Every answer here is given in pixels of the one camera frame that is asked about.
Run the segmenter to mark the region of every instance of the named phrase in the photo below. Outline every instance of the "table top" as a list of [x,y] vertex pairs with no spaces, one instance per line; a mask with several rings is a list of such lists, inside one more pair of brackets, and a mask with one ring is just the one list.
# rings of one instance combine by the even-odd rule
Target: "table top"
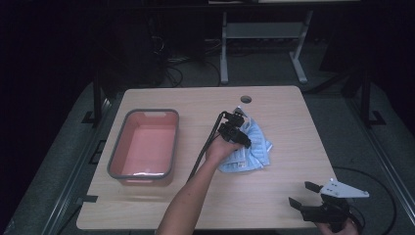
[[[240,98],[248,95],[249,104]],[[197,229],[272,229],[314,226],[291,208],[289,197],[320,206],[304,181],[323,185],[335,173],[300,90],[295,86],[134,89],[125,92],[77,220],[80,229],[156,229],[222,111],[238,105],[273,144],[264,169],[213,177]],[[172,182],[165,187],[124,186],[107,173],[125,115],[134,109],[174,109],[180,115]]]

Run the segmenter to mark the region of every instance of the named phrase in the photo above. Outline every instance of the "black cable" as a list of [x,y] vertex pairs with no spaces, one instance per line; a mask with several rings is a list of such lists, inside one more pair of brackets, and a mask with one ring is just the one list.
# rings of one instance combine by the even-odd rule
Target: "black cable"
[[[188,59],[185,59],[185,60],[180,61],[180,62],[174,62],[174,63],[172,63],[169,66],[169,68],[173,68],[173,67],[178,66],[178,65],[182,65],[182,64],[185,64],[185,63],[192,63],[192,62],[200,62],[200,61],[195,60],[195,59],[188,58]],[[211,63],[211,62],[203,61],[202,63],[205,63],[207,65],[210,65],[211,67],[214,68],[214,70],[216,71],[217,77],[218,77],[218,82],[217,82],[216,86],[220,86],[221,80],[220,80],[220,71],[219,71],[219,69],[213,63]]]
[[202,157],[204,156],[205,151],[210,146],[211,142],[217,137],[214,136],[214,133],[216,132],[217,127],[220,124],[220,121],[222,120],[223,115],[225,112],[220,113],[220,115],[217,117],[216,123],[213,126],[213,129],[210,132],[210,135],[207,138],[207,142],[205,143],[204,147],[202,148],[201,152],[199,153],[198,158],[196,159],[195,164],[193,165],[193,169],[190,172],[189,178],[187,179],[187,182],[195,175],[196,171],[198,170],[199,164],[201,163]]
[[383,184],[375,176],[373,176],[373,175],[371,175],[369,173],[366,173],[364,171],[361,171],[361,170],[358,170],[358,169],[354,169],[354,168],[343,167],[343,166],[333,166],[333,168],[336,168],[336,169],[344,169],[344,170],[349,170],[349,171],[353,171],[353,172],[357,172],[357,173],[363,174],[363,175],[365,175],[365,176],[367,176],[367,177],[375,180],[378,184],[380,184],[385,189],[385,191],[388,193],[388,196],[390,197],[391,202],[392,202],[392,206],[393,206],[393,216],[392,216],[392,221],[391,221],[390,225],[385,230],[385,232],[383,232],[382,234],[383,235],[389,234],[391,232],[391,230],[392,230],[395,222],[396,222],[396,202],[395,202],[395,200],[393,198],[392,192],[387,188],[387,186],[385,186],[385,184]]
[[[180,79],[179,81],[176,81],[176,79],[174,78],[174,76],[171,74],[171,72],[169,72],[168,70],[174,70],[177,71],[180,74]],[[167,78],[170,80],[171,83],[171,87],[177,87],[177,86],[182,86],[182,81],[183,81],[183,72],[177,68],[173,68],[173,67],[167,67],[167,70],[165,71],[165,75],[167,76]]]
[[352,206],[352,205],[348,205],[348,206],[354,209],[355,211],[357,211],[357,213],[360,215],[362,219],[361,226],[362,226],[362,229],[364,229],[364,227],[366,226],[366,219],[364,218],[363,213],[355,206]]
[[210,66],[212,66],[216,70],[217,77],[219,78],[216,86],[220,86],[221,80],[220,80],[220,71],[219,71],[219,69],[213,63],[211,63],[211,62],[205,61],[205,63],[208,64],[208,65],[210,65]]

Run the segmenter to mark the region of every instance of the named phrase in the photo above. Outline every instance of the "metal frame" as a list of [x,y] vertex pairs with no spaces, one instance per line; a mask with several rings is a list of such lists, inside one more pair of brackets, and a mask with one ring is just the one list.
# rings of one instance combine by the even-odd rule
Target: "metal frame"
[[311,21],[312,11],[308,11],[302,23],[229,23],[227,13],[223,13],[222,20],[222,52],[220,55],[220,82],[227,84],[228,62],[226,59],[227,38],[298,38],[299,44],[296,50],[290,52],[290,59],[293,63],[300,83],[307,83],[307,78],[302,69],[299,57],[307,36],[308,26]]

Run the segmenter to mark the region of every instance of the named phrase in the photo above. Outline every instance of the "cable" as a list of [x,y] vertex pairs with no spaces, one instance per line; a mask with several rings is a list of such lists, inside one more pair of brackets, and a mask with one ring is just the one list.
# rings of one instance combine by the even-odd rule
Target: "cable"
[[361,227],[362,227],[362,230],[363,230],[364,227],[366,226],[366,219],[364,218],[363,213],[357,207],[355,207],[355,206],[352,206],[352,205],[348,205],[348,206],[351,207],[352,209],[354,209],[355,211],[357,211],[357,213],[362,218]]
[[371,175],[371,174],[369,174],[369,173],[366,173],[366,172],[364,172],[364,171],[361,171],[361,170],[358,170],[358,169],[354,169],[354,168],[343,167],[343,166],[333,166],[333,168],[336,168],[336,169],[343,169],[343,170],[349,170],[349,171],[353,171],[353,172],[357,172],[357,173],[363,174],[363,175],[365,175],[365,176],[367,176],[367,177],[369,177],[369,178],[371,178],[371,179],[375,180],[378,184],[380,184],[380,185],[381,185],[381,186],[385,189],[385,191],[388,193],[388,196],[390,197],[391,202],[392,202],[392,206],[393,206],[393,216],[392,216],[392,221],[391,221],[390,225],[389,225],[389,226],[388,226],[388,228],[385,230],[385,232],[383,232],[382,234],[383,234],[383,235],[387,235],[387,234],[389,234],[389,233],[391,232],[391,230],[392,230],[392,228],[393,228],[393,226],[394,226],[395,222],[396,222],[396,202],[395,202],[395,200],[394,200],[394,198],[393,198],[392,192],[391,192],[391,191],[387,188],[387,186],[385,186],[385,184],[383,184],[383,183],[382,183],[379,179],[377,179],[375,176],[373,176],[373,175]]
[[217,77],[219,78],[216,86],[220,86],[221,80],[220,80],[220,71],[219,71],[219,69],[213,63],[211,63],[211,62],[205,61],[205,63],[208,64],[208,65],[210,65],[210,66],[212,66],[216,70]]
[[[168,71],[168,70],[174,70],[177,71],[180,74],[180,79],[179,81],[176,81],[176,79],[174,78],[174,76]],[[183,72],[177,68],[173,68],[173,67],[167,67],[167,70],[165,71],[165,76],[167,76],[167,78],[170,80],[171,83],[171,87],[177,87],[177,86],[183,86],[181,84],[181,82],[183,81]]]
[[190,172],[189,178],[187,179],[187,182],[195,175],[196,171],[198,170],[199,164],[201,163],[202,157],[204,156],[205,151],[210,146],[211,142],[218,136],[214,136],[214,133],[216,132],[217,127],[220,124],[220,121],[222,120],[223,115],[225,112],[220,113],[220,115],[217,117],[216,123],[213,126],[213,129],[210,132],[210,135],[207,138],[207,142],[205,143],[204,147],[202,148],[201,152],[199,153],[198,158],[196,159],[195,164],[193,165],[193,169]]

